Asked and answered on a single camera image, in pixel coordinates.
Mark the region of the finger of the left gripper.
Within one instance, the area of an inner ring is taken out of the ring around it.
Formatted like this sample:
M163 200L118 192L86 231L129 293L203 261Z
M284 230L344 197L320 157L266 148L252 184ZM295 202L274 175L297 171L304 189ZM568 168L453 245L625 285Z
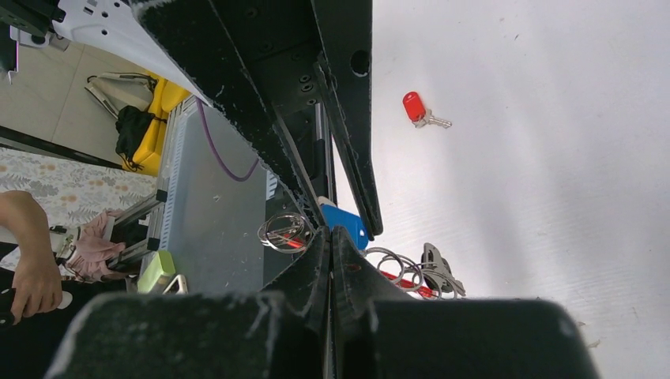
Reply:
M218 1L132 1L134 18L248 143L312 227L326 225L284 120L254 81Z
M370 236L383 232L371 154L371 1L313 1L320 44L316 68L329 129Z

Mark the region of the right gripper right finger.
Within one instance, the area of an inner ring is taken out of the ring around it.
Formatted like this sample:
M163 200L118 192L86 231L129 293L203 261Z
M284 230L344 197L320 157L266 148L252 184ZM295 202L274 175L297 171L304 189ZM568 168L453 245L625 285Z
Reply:
M334 345L339 378L411 378L413 353L401 341L414 300L379 273L344 227L332 230Z

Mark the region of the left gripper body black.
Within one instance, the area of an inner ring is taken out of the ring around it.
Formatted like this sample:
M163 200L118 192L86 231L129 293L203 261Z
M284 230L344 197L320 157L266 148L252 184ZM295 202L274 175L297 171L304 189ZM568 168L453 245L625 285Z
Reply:
M299 113L320 100L312 67L318 48L311 3L218 2L254 81L268 96L295 142L299 132L312 127L311 123L301 126L297 122Z

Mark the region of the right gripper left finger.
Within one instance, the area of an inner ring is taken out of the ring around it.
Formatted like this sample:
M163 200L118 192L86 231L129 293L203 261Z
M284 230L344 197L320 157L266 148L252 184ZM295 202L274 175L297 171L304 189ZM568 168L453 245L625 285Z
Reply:
M277 295L270 318L270 378L323 378L329 313L330 231L317 229L303 254L264 292Z

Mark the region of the blue key tag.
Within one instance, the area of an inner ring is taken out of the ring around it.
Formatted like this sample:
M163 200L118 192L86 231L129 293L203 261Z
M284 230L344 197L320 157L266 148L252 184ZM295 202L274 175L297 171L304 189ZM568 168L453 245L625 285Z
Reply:
M345 228L358 250L367 248L369 237L359 216L330 204L321 205L321 210L330 229Z

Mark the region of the key organizer with red handle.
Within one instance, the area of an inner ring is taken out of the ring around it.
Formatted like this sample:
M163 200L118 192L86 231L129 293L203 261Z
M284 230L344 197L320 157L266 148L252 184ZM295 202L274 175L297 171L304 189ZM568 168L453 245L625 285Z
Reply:
M279 253L300 255L315 236L305 216L297 212L283 212L269 217L257 232L258 239L265 247ZM423 252L418 261L396 253L385 247L367 247L359 251L366 258L375 256L375 268L396 287L416 298L425 300L446 300L464 298L466 289L457 279L450 264L433 244L423 244Z

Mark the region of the key with red tag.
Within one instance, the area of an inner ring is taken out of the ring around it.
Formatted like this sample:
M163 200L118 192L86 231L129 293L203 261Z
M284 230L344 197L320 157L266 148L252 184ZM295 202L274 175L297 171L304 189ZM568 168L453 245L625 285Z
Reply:
M406 93L403 96L402 104L409 120L416 128L433 125L447 129L452 126L452 122L435 117L432 111L424 106L423 100L417 92Z

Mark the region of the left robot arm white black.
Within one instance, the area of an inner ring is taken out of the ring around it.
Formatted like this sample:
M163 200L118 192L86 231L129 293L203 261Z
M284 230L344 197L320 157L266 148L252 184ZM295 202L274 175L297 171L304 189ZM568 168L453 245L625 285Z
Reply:
M382 233L371 160L370 1L4 1L1 20L115 54L215 107L315 227L325 219L288 116L316 104L363 225Z

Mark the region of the person's hand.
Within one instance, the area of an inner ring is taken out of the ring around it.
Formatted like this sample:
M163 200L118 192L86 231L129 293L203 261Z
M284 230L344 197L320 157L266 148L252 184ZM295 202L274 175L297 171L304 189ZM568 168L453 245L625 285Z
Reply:
M22 257L13 277L14 324L23 318L55 310L62 302L61 272L52 256Z

